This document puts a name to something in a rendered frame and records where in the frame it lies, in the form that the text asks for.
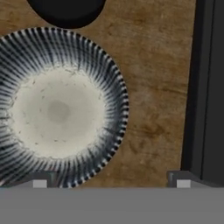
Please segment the dark grey cabinet front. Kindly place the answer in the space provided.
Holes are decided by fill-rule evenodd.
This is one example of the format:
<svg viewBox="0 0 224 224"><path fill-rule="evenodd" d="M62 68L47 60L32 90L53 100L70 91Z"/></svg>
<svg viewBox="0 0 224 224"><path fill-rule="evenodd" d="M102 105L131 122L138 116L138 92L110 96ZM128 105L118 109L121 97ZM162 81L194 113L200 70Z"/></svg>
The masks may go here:
<svg viewBox="0 0 224 224"><path fill-rule="evenodd" d="M181 169L224 187L224 0L196 0Z"/></svg>

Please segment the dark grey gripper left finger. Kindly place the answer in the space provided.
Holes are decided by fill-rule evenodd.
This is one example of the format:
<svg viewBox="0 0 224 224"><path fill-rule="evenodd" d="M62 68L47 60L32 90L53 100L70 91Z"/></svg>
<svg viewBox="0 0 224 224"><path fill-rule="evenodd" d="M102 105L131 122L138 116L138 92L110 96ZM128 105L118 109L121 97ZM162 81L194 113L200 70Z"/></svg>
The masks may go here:
<svg viewBox="0 0 224 224"><path fill-rule="evenodd" d="M54 188L56 173L53 171L39 171L6 185L7 187Z"/></svg>

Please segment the black bowl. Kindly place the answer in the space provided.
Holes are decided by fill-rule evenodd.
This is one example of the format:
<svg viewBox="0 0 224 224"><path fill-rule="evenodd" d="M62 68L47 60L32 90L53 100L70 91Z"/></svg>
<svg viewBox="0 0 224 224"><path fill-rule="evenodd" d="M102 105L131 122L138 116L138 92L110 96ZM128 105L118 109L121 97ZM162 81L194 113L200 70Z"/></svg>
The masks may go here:
<svg viewBox="0 0 224 224"><path fill-rule="evenodd" d="M103 10L106 0L27 0L47 23L65 29L91 24Z"/></svg>

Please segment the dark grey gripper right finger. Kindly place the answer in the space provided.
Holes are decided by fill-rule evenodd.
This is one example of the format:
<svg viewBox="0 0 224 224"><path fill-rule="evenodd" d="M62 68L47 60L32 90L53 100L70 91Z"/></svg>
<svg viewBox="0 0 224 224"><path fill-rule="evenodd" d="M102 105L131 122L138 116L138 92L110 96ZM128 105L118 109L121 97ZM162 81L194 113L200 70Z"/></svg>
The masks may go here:
<svg viewBox="0 0 224 224"><path fill-rule="evenodd" d="M217 187L201 180L189 171L168 171L166 174L167 186L172 188L198 188L198 187Z"/></svg>

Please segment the blue striped white bowl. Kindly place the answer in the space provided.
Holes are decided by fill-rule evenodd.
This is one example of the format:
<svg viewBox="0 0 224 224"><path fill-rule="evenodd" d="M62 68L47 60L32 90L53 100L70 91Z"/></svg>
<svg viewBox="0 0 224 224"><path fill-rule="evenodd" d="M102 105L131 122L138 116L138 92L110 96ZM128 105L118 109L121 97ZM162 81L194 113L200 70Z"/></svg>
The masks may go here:
<svg viewBox="0 0 224 224"><path fill-rule="evenodd" d="M2 36L0 187L85 183L116 154L129 111L119 68L92 40L53 27Z"/></svg>

